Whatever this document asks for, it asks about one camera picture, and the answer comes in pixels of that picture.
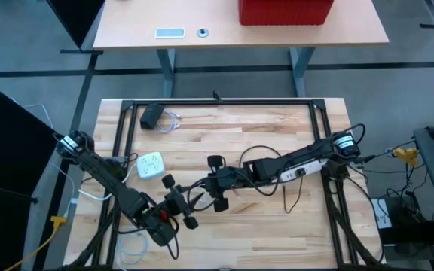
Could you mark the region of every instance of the power adapter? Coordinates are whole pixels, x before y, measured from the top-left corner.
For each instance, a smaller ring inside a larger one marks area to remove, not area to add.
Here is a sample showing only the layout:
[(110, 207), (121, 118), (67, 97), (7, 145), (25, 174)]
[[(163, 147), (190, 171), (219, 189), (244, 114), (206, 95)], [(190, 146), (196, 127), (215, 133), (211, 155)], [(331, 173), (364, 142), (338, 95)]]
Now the power adapter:
[(155, 129), (163, 112), (163, 105), (151, 104), (147, 106), (145, 112), (140, 117), (140, 127), (142, 129)]
[(153, 178), (165, 172), (164, 159), (159, 152), (138, 157), (136, 160), (136, 169), (140, 178)]

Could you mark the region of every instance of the yellow cable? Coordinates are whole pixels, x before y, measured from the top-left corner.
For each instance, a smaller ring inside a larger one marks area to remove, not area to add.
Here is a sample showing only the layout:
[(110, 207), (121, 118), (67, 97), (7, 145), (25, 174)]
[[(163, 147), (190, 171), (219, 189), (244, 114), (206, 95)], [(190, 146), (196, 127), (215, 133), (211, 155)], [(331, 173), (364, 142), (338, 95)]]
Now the yellow cable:
[(5, 269), (5, 271), (10, 271), (13, 270), (15, 267), (19, 266), (20, 264), (24, 263), (25, 261), (27, 261), (29, 258), (35, 256), (38, 251), (40, 251), (42, 248), (44, 248), (47, 244), (49, 244), (51, 242), (51, 240), (55, 237), (55, 235), (57, 234), (57, 231), (60, 229), (60, 226), (64, 223), (66, 223), (66, 218), (62, 218), (62, 217), (51, 217), (51, 221), (53, 221), (53, 233), (51, 234), (50, 238), (48, 238), (48, 240), (44, 241), (44, 243), (42, 245), (39, 246), (39, 248), (37, 248), (35, 251), (31, 252), (28, 256), (24, 257), (22, 260), (20, 260), (19, 262), (15, 263), (13, 266), (8, 267), (7, 269)]

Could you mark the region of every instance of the desk leg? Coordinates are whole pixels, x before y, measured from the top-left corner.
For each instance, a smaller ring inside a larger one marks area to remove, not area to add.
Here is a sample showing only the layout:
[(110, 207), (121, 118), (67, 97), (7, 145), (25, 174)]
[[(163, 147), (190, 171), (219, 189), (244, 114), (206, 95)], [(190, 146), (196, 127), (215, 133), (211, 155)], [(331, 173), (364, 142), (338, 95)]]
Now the desk leg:
[(306, 96), (303, 77), (315, 49), (315, 47), (303, 47), (301, 52), (298, 53), (297, 48), (289, 48), (292, 63), (292, 77), (294, 78), (295, 93), (297, 97)]
[(170, 98), (173, 93), (175, 49), (158, 49), (157, 55), (162, 66), (162, 73), (164, 74), (164, 98)]

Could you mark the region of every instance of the power outlet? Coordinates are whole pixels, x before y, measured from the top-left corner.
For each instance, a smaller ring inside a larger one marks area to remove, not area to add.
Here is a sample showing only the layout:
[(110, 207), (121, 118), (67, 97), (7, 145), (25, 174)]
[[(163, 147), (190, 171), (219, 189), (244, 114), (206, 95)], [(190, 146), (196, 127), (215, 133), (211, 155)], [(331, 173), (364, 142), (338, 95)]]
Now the power outlet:
[(143, 155), (136, 160), (140, 178), (153, 178), (165, 172), (164, 158), (159, 152)]
[(312, 162), (306, 163), (304, 165), (301, 166), (296, 166), (295, 168), (286, 170), (285, 172), (283, 172), (280, 175), (280, 179), (281, 181), (291, 181), (296, 179), (298, 176), (296, 174), (296, 172), (299, 169), (303, 169), (305, 171), (305, 175), (310, 175), (313, 174), (315, 172), (320, 172), (322, 169), (322, 165), (325, 165), (327, 162), (327, 160), (323, 160), (323, 161), (319, 161), (319, 160), (314, 160)]

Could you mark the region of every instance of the wooden table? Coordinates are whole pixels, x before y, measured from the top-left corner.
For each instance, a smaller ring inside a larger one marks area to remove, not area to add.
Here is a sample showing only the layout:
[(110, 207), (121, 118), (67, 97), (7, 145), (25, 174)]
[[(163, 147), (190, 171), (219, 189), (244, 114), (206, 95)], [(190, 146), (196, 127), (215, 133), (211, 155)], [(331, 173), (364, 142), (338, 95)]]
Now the wooden table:
[[(350, 126), (343, 99), (326, 99), (332, 131)], [(93, 135), (96, 152), (110, 156), (120, 114), (120, 100), (103, 100)], [(139, 108), (138, 116), (144, 108)], [(177, 184), (190, 185), (209, 172), (206, 158), (220, 154), (227, 164), (237, 166), (240, 155), (253, 145), (267, 145), (281, 154), (313, 143), (309, 109), (300, 105), (221, 105), (173, 106), (168, 110), (180, 114), (181, 127), (170, 134), (136, 128), (132, 152), (139, 155), (160, 151), (167, 174)], [(126, 116), (129, 123), (130, 114)], [(244, 160), (275, 157), (265, 149), (251, 150)], [(350, 171), (352, 178), (365, 190), (361, 175)], [(129, 187), (145, 191), (157, 201), (166, 193), (159, 178), (141, 180), (132, 174)], [(297, 197), (299, 181), (286, 184), (288, 205)], [(82, 189), (96, 196), (103, 187), (87, 181)], [(366, 248), (375, 256), (381, 253), (381, 241), (371, 206), (354, 184), (344, 183), (352, 228)], [(166, 247), (150, 241), (149, 252), (131, 269), (288, 269), (335, 268), (335, 254), (329, 229), (329, 218), (319, 174), (304, 178), (299, 203), (290, 215), (283, 210), (282, 189), (265, 197), (253, 189), (240, 190), (240, 196), (226, 192), (230, 208), (215, 213), (213, 209), (195, 213), (200, 226), (185, 228), (181, 216), (178, 234), (180, 258), (172, 260)], [(102, 203), (80, 196), (66, 249), (65, 263), (71, 263), (84, 249), (98, 227)], [(133, 227), (121, 219), (121, 230)], [(102, 247), (102, 263), (108, 252), (109, 233)], [(348, 259), (346, 242), (341, 233), (344, 258)], [(141, 241), (128, 242), (128, 249), (141, 248)]]
[[(164, 97), (171, 97), (175, 48), (303, 47), (290, 50), (296, 93), (317, 46), (387, 44), (371, 0), (335, 0), (322, 26), (241, 26), (238, 0), (108, 0), (93, 47), (97, 50), (157, 49)], [(184, 38), (156, 39), (159, 28), (184, 28)], [(208, 29), (206, 38), (197, 36)]]

